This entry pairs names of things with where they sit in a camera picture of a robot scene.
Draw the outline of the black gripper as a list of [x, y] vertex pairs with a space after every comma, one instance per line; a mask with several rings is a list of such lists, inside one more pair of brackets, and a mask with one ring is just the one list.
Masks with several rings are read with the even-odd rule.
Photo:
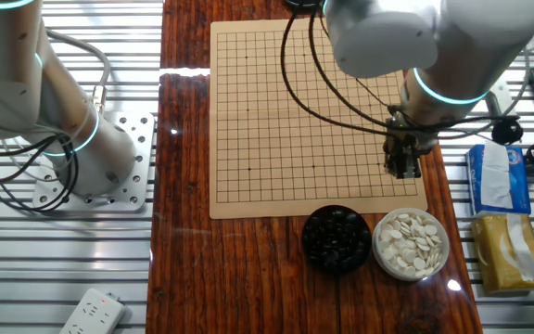
[[386, 119], [388, 136], [384, 144], [385, 167], [401, 179], [420, 178], [419, 157], [431, 152], [435, 146], [435, 133], [423, 131], [403, 112], [399, 105], [388, 107], [390, 118]]

